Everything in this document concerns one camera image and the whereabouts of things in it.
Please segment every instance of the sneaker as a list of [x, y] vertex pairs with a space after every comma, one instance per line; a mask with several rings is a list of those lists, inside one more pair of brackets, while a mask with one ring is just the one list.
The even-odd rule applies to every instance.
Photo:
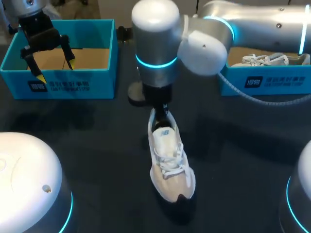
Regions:
[[275, 53], [270, 56], [258, 56], [250, 54], [242, 58], [242, 63], [232, 67], [259, 67], [259, 66], [304, 66], [310, 65], [310, 55], [302, 54], [297, 57], [286, 56], [283, 53]]
[[189, 200], [195, 191], [195, 176], [189, 167], [176, 121], [170, 112], [161, 122], [156, 121], [155, 115], [153, 109], [148, 122], [151, 181], [164, 200], [170, 203]]

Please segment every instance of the cable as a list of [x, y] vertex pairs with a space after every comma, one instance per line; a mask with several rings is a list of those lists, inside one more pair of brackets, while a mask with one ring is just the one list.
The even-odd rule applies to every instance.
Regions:
[[199, 0], [196, 0], [196, 11], [195, 13], [197, 14], [199, 10]]
[[224, 75], [222, 75], [221, 73], [219, 73], [218, 75], [225, 84], [227, 84], [232, 90], [234, 90], [240, 96], [244, 97], [247, 100], [250, 100], [252, 102], [256, 102], [256, 103], [259, 103], [262, 105], [279, 106], [280, 107], [280, 106], [288, 106], [288, 105], [303, 103], [303, 102], [311, 99], [311, 94], [310, 94], [310, 95], [306, 95], [306, 96], [299, 98], [299, 99], [295, 99], [295, 100], [291, 100], [291, 101], [285, 101], [285, 102], [269, 102], [269, 101], [259, 100], [257, 98], [251, 97], [251, 96], [245, 94], [244, 92], [240, 91], [231, 82], [229, 82], [228, 79], [226, 79], [224, 77]]

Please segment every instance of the glowing blue light ring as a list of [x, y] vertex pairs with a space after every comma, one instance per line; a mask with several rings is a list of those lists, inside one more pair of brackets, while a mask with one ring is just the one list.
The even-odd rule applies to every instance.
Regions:
[[213, 20], [217, 20], [217, 21], [225, 24], [230, 29], [230, 31], [232, 32], [232, 40], [234, 40], [234, 30], [233, 30], [232, 26], [227, 21], [225, 21], [223, 18], [219, 18], [217, 16], [205, 16], [205, 17], [203, 17], [203, 19], [213, 19]]
[[303, 23], [303, 26], [302, 26], [299, 54], [303, 53], [303, 48], [305, 46], [306, 34], [307, 34], [307, 26], [308, 26], [307, 18], [308, 18], [308, 14], [310, 13], [310, 5], [306, 5], [305, 13], [306, 13], [306, 15], [305, 15], [306, 19], [305, 19], [305, 21]]
[[292, 208], [291, 208], [291, 205], [290, 205], [290, 202], [289, 202], [289, 200], [288, 200], [288, 185], [289, 185], [289, 183], [290, 183], [290, 179], [291, 179], [291, 178], [288, 179], [287, 186], [286, 186], [286, 200], [287, 200], [288, 207], [290, 208], [290, 211], [291, 211], [291, 213], [292, 213], [292, 215], [293, 215], [295, 221], [298, 223], [298, 225], [301, 227], [301, 229], [303, 229], [305, 233], [309, 233], [309, 232], [306, 230], [306, 228], [304, 228], [304, 227], [301, 225], [301, 223], [298, 221], [298, 219], [297, 219], [296, 216], [294, 215], [294, 213], [293, 213], [293, 211], [292, 211]]
[[166, 63], [166, 64], [162, 64], [162, 65], [151, 65], [151, 64], [147, 64], [147, 63], [144, 63], [142, 60], [140, 60], [137, 55], [136, 55], [136, 59], [139, 63], [141, 63], [143, 66], [145, 67], [149, 67], [149, 68], [153, 68], [153, 69], [159, 69], [159, 68], [165, 68], [165, 67], [168, 67], [170, 66], [171, 64], [173, 64], [177, 58], [174, 58], [172, 61]]
[[65, 228], [66, 228], [66, 226], [67, 226], [67, 224], [68, 224], [68, 222], [69, 222], [69, 219], [70, 219], [70, 217], [71, 217], [72, 207], [73, 207], [73, 196], [72, 196], [72, 193], [71, 193], [71, 207], [70, 207], [69, 215], [68, 215], [68, 218], [67, 218], [67, 220], [66, 220], [66, 222], [65, 222], [65, 224], [64, 224], [64, 226], [63, 226], [63, 228], [60, 230], [59, 233], [62, 233], [62, 232], [65, 230]]

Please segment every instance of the cardboard box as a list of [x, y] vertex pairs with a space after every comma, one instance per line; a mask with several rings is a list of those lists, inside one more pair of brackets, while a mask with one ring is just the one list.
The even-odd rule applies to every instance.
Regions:
[[40, 70], [63, 69], [65, 63], [62, 49], [53, 49], [34, 53], [34, 59]]
[[[232, 48], [227, 65], [221, 73], [239, 90], [254, 95], [287, 95], [311, 93], [311, 66], [264, 66], [231, 67], [242, 62], [249, 54], [256, 56], [271, 55], [274, 52], [247, 48]], [[295, 53], [284, 53], [297, 56]], [[222, 96], [235, 96], [237, 93], [221, 80]]]
[[[109, 49], [81, 49], [73, 50], [76, 57], [74, 69], [107, 69]], [[70, 69], [67, 62], [63, 69]]]
[[20, 50], [27, 40], [18, 32], [1, 64], [0, 73], [13, 97], [22, 99], [112, 99], [118, 42], [114, 20], [52, 20], [61, 35], [68, 35], [76, 53], [75, 70], [68, 68], [61, 49], [35, 53], [47, 84], [28, 70]]

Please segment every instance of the logo on box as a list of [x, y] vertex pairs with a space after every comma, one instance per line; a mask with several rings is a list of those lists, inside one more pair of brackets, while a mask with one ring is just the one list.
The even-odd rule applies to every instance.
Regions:
[[47, 92], [45, 84], [41, 81], [28, 81], [28, 85], [32, 92]]
[[249, 76], [246, 79], [245, 88], [258, 88], [262, 82], [262, 76]]

